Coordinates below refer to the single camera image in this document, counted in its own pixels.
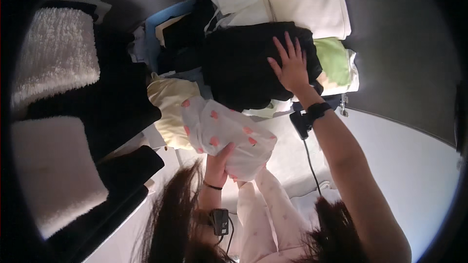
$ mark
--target hand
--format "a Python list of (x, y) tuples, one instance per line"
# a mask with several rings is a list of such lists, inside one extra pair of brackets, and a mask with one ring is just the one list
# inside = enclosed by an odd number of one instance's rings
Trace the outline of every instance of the hand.
[(218, 155), (208, 155), (206, 159), (205, 182), (208, 184), (222, 188), (227, 180), (226, 161), (234, 151), (235, 144), (233, 142), (226, 145)]
[(279, 42), (278, 38), (273, 37), (273, 42), (275, 43), (279, 56), (281, 57), (281, 61), (283, 62), (283, 68), (281, 69), (278, 62), (272, 57), (268, 57), (267, 60), (284, 88), (293, 94), (296, 94), (296, 91), (309, 86), (309, 77), (306, 68), (306, 53), (301, 51), (301, 44), (299, 44), (298, 38), (296, 38), (296, 49), (294, 49), (293, 42), (291, 41), (288, 32), (284, 33), (284, 37), (286, 39), (289, 54)]

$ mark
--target pink pajamas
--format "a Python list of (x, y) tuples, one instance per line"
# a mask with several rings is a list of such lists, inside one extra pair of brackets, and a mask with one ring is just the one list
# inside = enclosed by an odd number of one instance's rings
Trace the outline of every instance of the pink pajamas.
[(246, 183), (239, 189), (237, 202), (237, 214), (244, 228), (241, 263), (297, 259), (304, 254), (302, 235), (310, 230), (310, 222), (297, 212), (278, 179), (266, 168), (258, 173), (255, 182), (270, 211), (278, 247), (261, 198), (255, 195), (254, 185)]

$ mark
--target white bag with strawberry print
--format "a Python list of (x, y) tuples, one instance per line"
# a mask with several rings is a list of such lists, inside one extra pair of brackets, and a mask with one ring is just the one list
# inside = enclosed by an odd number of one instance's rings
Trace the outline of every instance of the white bag with strawberry print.
[(235, 181), (251, 181), (266, 166), (277, 138), (249, 117), (201, 96), (185, 100), (181, 110), (185, 132), (198, 153), (217, 155), (235, 143), (226, 163), (226, 172)]

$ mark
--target long brown hair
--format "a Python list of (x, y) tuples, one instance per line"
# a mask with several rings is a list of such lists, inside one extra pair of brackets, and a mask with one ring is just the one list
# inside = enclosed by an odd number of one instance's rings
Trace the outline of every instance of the long brown hair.
[[(234, 262), (224, 250), (203, 243), (194, 222), (201, 187), (200, 162), (180, 169), (155, 200), (144, 230), (140, 250), (142, 263)], [(351, 216), (342, 201), (315, 203), (320, 230), (304, 234), (305, 255), (296, 263), (368, 262)]]

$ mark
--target black smartwatch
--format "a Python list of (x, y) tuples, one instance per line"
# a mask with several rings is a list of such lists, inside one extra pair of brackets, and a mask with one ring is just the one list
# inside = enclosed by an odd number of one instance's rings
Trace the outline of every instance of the black smartwatch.
[(331, 109), (328, 103), (314, 103), (310, 107), (307, 108), (307, 114), (305, 117), (307, 118), (307, 123), (310, 127), (313, 126), (315, 120), (322, 118), (325, 115), (325, 111)]
[(328, 109), (331, 109), (331, 107), (327, 103), (314, 103), (307, 108), (307, 113), (304, 115), (301, 115), (300, 111), (294, 111), (289, 115), (289, 119), (302, 140), (309, 137), (308, 132), (312, 130), (315, 120), (323, 117)]

